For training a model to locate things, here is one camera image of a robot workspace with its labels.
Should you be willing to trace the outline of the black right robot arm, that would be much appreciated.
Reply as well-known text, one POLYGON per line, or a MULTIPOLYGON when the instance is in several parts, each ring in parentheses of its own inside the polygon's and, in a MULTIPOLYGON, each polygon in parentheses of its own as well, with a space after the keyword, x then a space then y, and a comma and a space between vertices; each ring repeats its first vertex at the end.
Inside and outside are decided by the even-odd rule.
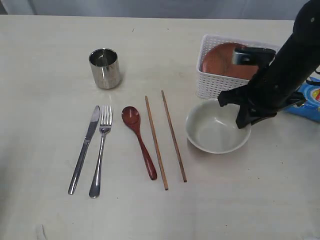
POLYGON ((257 65, 248 84, 224 90, 218 96, 221 107, 239 106, 238 128, 273 118, 292 105, 302 105, 300 85, 320 65, 320 2, 310 0, 298 12, 292 34, 279 51, 270 48, 235 48, 235 65, 257 65))

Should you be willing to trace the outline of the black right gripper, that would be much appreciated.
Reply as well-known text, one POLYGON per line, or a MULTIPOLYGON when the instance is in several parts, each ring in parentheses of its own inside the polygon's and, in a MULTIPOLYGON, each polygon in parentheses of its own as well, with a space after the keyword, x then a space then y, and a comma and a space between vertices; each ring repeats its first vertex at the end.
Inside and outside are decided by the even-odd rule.
POLYGON ((270 69, 258 72, 248 84, 232 90, 222 91, 218 96, 220 107, 228 104, 239 105, 236 125, 243 129, 268 118, 279 111, 305 101, 298 88, 306 79, 294 70, 273 74, 270 69))

